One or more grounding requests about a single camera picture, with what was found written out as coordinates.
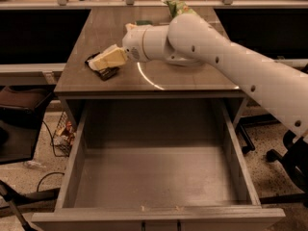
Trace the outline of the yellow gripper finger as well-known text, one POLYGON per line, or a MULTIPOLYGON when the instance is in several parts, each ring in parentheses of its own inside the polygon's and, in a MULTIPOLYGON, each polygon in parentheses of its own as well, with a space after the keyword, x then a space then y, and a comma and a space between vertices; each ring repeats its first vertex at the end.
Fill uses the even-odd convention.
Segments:
POLYGON ((99 53, 91 62, 92 70, 101 70, 105 67, 121 66, 126 64, 128 58, 122 47, 111 45, 102 53, 99 53))
POLYGON ((149 27, 150 27, 150 24, 137 25, 137 24, 128 23, 128 24, 125 25, 127 32, 132 32, 132 31, 143 32, 146 29, 148 29, 149 27))

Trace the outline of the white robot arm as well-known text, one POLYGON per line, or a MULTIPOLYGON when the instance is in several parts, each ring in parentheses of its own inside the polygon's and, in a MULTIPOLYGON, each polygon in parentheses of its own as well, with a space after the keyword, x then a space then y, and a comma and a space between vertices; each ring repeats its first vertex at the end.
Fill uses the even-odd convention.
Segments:
POLYGON ((126 25, 122 45, 88 61, 94 71, 160 60, 182 66, 209 64, 236 84, 299 137, 308 136, 308 74, 245 48, 216 31, 195 13, 168 25, 126 25))

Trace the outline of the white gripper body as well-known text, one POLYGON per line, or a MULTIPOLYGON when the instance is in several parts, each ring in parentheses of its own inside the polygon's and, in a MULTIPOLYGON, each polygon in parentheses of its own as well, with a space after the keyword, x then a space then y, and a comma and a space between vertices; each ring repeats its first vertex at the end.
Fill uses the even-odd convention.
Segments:
POLYGON ((143 38, 148 26, 136 26, 129 29, 122 40, 122 46, 128 58, 134 62, 148 62, 143 49, 143 38))

